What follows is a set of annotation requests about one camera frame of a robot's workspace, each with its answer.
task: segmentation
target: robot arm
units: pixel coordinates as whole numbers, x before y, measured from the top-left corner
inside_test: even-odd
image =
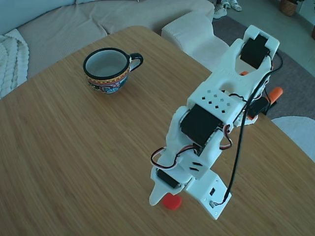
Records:
[[[166,135],[166,148],[161,151],[158,166],[154,165],[151,179],[155,186],[149,202],[156,205],[166,193],[178,194],[183,189],[196,198],[210,215],[217,219],[231,194],[221,205],[226,186],[210,170],[222,149],[220,143],[239,126],[246,101],[262,78],[271,71],[272,58],[279,41],[254,26],[243,39],[237,39],[222,56],[221,64],[209,78],[190,95],[187,105],[173,116]],[[266,85],[258,90],[258,99]],[[246,124],[254,123],[246,119]],[[183,147],[193,147],[181,154]]]

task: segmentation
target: ceramic mug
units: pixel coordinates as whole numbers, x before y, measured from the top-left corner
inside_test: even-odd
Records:
[[[83,62],[88,83],[97,91],[114,93],[127,81],[129,73],[143,63],[139,53],[126,54],[118,48],[92,52]]]

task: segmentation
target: shoe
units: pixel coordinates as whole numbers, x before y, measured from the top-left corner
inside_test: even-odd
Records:
[[[231,8],[231,5],[228,0],[221,0],[221,5],[226,6],[226,8]]]
[[[236,11],[242,11],[242,7],[238,4],[237,0],[228,0],[230,6]]]
[[[217,4],[215,7],[213,18],[220,19],[221,17],[226,15],[227,15],[226,6],[223,6],[222,4]]]

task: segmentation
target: sofa cushion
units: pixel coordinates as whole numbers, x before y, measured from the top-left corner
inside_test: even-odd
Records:
[[[75,0],[0,0],[0,34],[5,34],[45,12],[74,3]]]
[[[191,12],[212,15],[214,6],[207,0],[103,0],[80,4],[82,11],[102,25],[107,33],[129,26],[145,26],[160,32],[162,27]]]
[[[107,35],[78,5],[50,11],[18,30],[30,49],[28,78]]]
[[[75,4],[87,3],[91,1],[101,1],[101,0],[76,0]]]

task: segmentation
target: mug handle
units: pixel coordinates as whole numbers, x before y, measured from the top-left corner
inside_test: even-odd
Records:
[[[130,54],[130,72],[137,69],[143,63],[143,57],[140,53],[131,53]]]

